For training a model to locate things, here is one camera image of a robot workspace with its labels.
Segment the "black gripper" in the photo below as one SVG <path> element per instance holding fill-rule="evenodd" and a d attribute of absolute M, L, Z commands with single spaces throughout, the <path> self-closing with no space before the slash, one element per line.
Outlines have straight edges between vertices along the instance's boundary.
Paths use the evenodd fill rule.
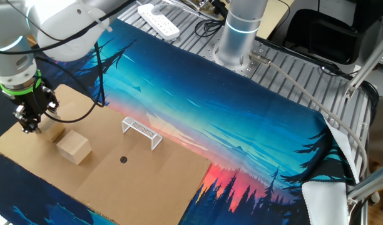
<path fill-rule="evenodd" d="M 22 131 L 26 134 L 40 134 L 38 124 L 41 115 L 47 110 L 55 115 L 58 114 L 59 101 L 55 92 L 48 87 L 37 87 L 27 94 L 15 96 L 11 102 L 17 105 L 13 115 L 22 125 Z"/>

